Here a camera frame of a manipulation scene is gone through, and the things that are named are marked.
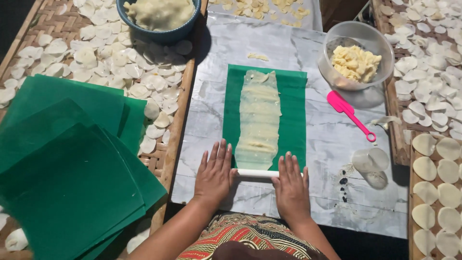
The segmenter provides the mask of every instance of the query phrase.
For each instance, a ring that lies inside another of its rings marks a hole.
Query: bamboo tray frame
[[[413,140],[416,136],[418,136],[421,133],[417,132],[412,132],[412,137],[411,139]],[[439,142],[441,139],[443,139],[442,136],[433,136],[437,141]],[[421,179],[417,174],[414,172],[414,169],[412,167],[412,164],[414,161],[423,155],[420,154],[419,152],[415,151],[414,148],[411,148],[411,174],[410,174],[410,183],[409,183],[409,211],[408,211],[408,238],[409,238],[409,260],[422,260],[425,256],[422,254],[422,252],[417,248],[417,246],[414,244],[414,239],[413,235],[414,233],[422,229],[420,226],[418,226],[415,221],[412,219],[412,209],[420,204],[424,204],[421,198],[419,198],[418,195],[414,195],[412,189],[414,185],[418,182],[425,181]],[[435,150],[435,152],[430,156],[430,159],[435,163],[436,166],[438,166],[438,161],[442,159],[442,157],[438,154],[438,152]],[[455,162],[459,165],[462,163],[462,158],[458,158],[455,160]],[[442,184],[443,181],[440,179],[440,177],[437,175],[435,180],[430,181],[431,184],[433,184],[435,187],[438,187],[438,185]],[[462,180],[459,178],[459,180],[454,183],[454,185],[460,190],[462,188]],[[431,207],[435,210],[435,226],[430,229],[434,235],[438,233],[438,231],[441,230],[441,226],[438,223],[438,212],[443,206],[437,200],[435,203],[431,205]],[[460,213],[462,211],[462,205],[459,205],[456,210]],[[462,235],[462,229],[459,229],[456,232],[456,235],[458,237],[461,237]],[[444,255],[438,250],[438,248],[434,248],[431,252],[431,257],[435,260],[441,260]],[[456,255],[457,259],[462,259],[462,254],[459,252],[458,255]]]
[[[207,10],[207,0],[202,0],[201,16],[198,17],[194,24],[192,38],[193,50],[186,59],[186,69],[183,72],[182,83],[180,85],[180,95],[178,97],[178,110],[174,116],[173,123],[168,127],[170,129],[169,144],[161,143],[162,137],[157,140],[156,149],[150,154],[142,154],[140,160],[148,169],[159,179],[160,183],[170,193],[174,170],[176,167],[178,146],[182,139],[183,123],[185,120],[186,109],[189,106],[190,90],[194,80],[195,73],[195,56],[200,50],[200,41],[203,27],[206,26],[205,14]],[[78,9],[73,6],[72,0],[36,0],[26,16],[26,19],[19,29],[9,51],[0,64],[0,82],[10,78],[11,67],[19,60],[17,53],[27,46],[38,47],[38,39],[42,34],[50,34],[55,38],[63,38],[69,43],[79,38],[79,30],[82,27],[91,25],[88,18],[82,17]],[[66,59],[64,63],[70,64],[72,59]],[[6,114],[7,109],[0,109],[0,121]],[[160,228],[164,223],[165,208],[167,200],[161,200],[156,204],[155,212],[151,222],[151,234]],[[18,223],[11,217],[7,220],[7,225],[0,230],[0,260],[29,260],[32,259],[32,253],[28,250],[17,252],[8,252],[4,248],[5,239],[12,231],[19,227]]]
[[[379,6],[380,5],[389,6],[393,8],[396,12],[403,12],[406,9],[406,6],[404,5],[397,6],[391,0],[371,0],[371,4],[372,4],[372,9],[374,10],[373,14],[374,14],[377,29],[383,34],[385,33],[393,34],[395,32],[393,25],[391,25],[388,22],[391,16],[386,16],[382,14],[382,12],[379,9]],[[418,29],[416,29],[416,35],[420,35],[423,37],[433,37],[439,43],[441,43],[442,41],[448,41],[451,43],[455,43],[452,38],[448,37],[446,32],[443,34],[436,34],[433,31],[434,26],[431,26],[430,24],[428,26],[431,28],[432,30],[431,32],[423,33],[419,31]],[[395,52],[395,61],[398,61],[402,57],[410,56],[407,50],[400,49],[400,48],[393,48],[393,50]],[[387,115],[396,116],[398,118],[401,118],[402,120],[401,112],[404,109],[407,109],[407,106],[413,100],[415,100],[415,98],[413,96],[412,99],[409,101],[400,101],[396,97],[395,80],[398,80],[398,78],[393,78],[393,76],[391,76],[385,81],[385,102],[386,102],[386,107],[387,107]],[[418,133],[428,133],[429,131],[436,132],[436,130],[434,130],[431,126],[425,127],[420,124],[407,124],[406,122],[404,122],[404,120],[402,121],[402,125],[399,125],[396,122],[391,122],[389,123],[389,125],[390,125],[391,153],[392,153],[393,161],[395,162],[395,164],[400,164],[400,165],[410,166],[410,158],[411,158],[411,148],[410,148],[410,145],[404,142],[403,130],[412,130]],[[449,129],[440,134],[450,137]]]

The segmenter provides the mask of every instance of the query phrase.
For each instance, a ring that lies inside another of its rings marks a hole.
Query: thin dough sheet
[[[249,70],[239,106],[241,135],[234,154],[240,169],[268,170],[278,153],[280,98],[273,71]]]

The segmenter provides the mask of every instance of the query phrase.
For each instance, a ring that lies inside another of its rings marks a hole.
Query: blue bowl
[[[196,21],[197,17],[199,16],[199,13],[201,12],[201,0],[192,1],[194,6],[196,7],[193,16],[182,26],[170,31],[149,31],[139,27],[138,25],[130,21],[126,13],[126,9],[123,7],[123,4],[125,2],[133,4],[136,2],[136,0],[117,0],[117,11],[119,12],[119,15],[122,18],[122,20],[128,26],[132,27],[134,31],[139,33],[140,35],[148,37],[149,39],[157,43],[174,43],[184,39],[189,34],[189,32],[194,27],[194,22]]]

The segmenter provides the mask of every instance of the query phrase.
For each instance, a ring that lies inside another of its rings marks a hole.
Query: yellow dough
[[[241,135],[235,158],[239,169],[268,170],[278,153],[280,98],[273,71],[249,70],[239,106]]]
[[[356,45],[337,46],[332,55],[332,65],[340,74],[361,83],[367,83],[375,76],[381,60],[382,56],[364,51]]]
[[[127,15],[136,24],[150,31],[169,31],[185,24],[195,11],[192,0],[137,0],[125,2]]]

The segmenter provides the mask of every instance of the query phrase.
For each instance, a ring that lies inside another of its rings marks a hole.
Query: finger
[[[212,151],[210,152],[210,158],[208,159],[208,163],[207,163],[207,168],[206,168],[207,170],[212,170],[213,167],[215,166],[215,162],[217,160],[218,146],[219,146],[219,142],[215,142],[213,144]]]
[[[234,180],[236,179],[237,176],[239,176],[237,169],[230,170],[230,187],[233,185]]]
[[[287,178],[290,182],[295,181],[295,176],[293,174],[293,165],[292,165],[292,154],[291,152],[286,153],[286,171],[287,171]]]
[[[310,176],[308,175],[308,167],[303,168],[303,187],[310,189]]]
[[[226,140],[221,139],[220,149],[218,149],[217,160],[215,162],[215,166],[213,167],[216,171],[221,171],[223,167],[223,160],[225,159],[226,155]]]
[[[279,168],[279,181],[281,185],[284,186],[289,183],[289,179],[287,177],[286,165],[284,163],[284,157],[279,157],[278,161],[278,168]]]
[[[297,180],[297,182],[302,181],[302,175],[300,174],[300,165],[298,164],[297,157],[295,155],[292,155],[292,165],[293,165],[293,172],[294,172],[294,178]]]
[[[232,158],[232,145],[229,143],[226,148],[225,160],[223,161],[222,170],[229,171],[231,169],[231,158]]]
[[[276,199],[277,199],[279,198],[281,191],[282,191],[281,181],[277,177],[271,177],[271,181],[273,182],[274,192],[276,193]]]
[[[207,157],[208,157],[208,151],[205,151],[204,154],[202,155],[201,164],[199,165],[199,169],[197,170],[197,174],[202,173],[205,170],[205,168],[207,167]]]

